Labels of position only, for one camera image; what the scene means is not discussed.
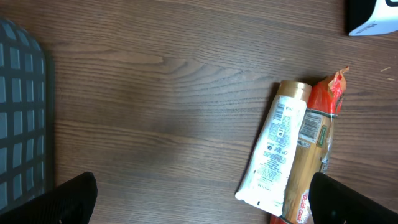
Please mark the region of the orange spaghetti packet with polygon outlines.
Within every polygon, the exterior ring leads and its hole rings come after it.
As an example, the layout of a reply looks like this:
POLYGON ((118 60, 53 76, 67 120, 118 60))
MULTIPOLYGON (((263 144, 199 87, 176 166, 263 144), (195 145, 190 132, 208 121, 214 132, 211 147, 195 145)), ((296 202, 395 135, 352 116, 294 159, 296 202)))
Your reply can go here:
POLYGON ((348 71, 349 67, 338 70, 313 86, 285 190, 282 215, 271 215, 271 224, 314 222, 309 202, 310 183, 315 173, 325 173, 328 169, 335 120, 342 106, 348 71))

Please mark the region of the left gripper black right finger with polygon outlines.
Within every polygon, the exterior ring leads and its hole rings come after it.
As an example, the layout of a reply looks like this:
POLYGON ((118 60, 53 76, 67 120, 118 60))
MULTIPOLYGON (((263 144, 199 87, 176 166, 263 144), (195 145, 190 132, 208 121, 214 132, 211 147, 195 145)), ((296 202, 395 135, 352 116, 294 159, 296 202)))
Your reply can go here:
POLYGON ((317 172, 308 199, 315 224, 397 224, 397 214, 317 172))

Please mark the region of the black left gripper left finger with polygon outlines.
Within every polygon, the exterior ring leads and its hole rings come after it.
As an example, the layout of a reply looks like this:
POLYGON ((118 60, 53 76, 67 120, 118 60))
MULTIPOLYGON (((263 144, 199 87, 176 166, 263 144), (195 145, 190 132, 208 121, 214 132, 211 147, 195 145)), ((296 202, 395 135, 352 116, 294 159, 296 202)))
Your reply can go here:
POLYGON ((1 215, 1 224, 87 224, 98 196, 94 174, 84 172, 1 215))

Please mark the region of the white tube with gold cap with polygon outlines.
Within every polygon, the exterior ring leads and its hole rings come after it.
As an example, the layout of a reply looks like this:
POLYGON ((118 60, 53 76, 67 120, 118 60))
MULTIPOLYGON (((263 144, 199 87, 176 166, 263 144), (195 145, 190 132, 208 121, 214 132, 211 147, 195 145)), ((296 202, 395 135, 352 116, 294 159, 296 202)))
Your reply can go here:
POLYGON ((275 216, 285 190, 312 87, 281 81, 235 197, 275 216))

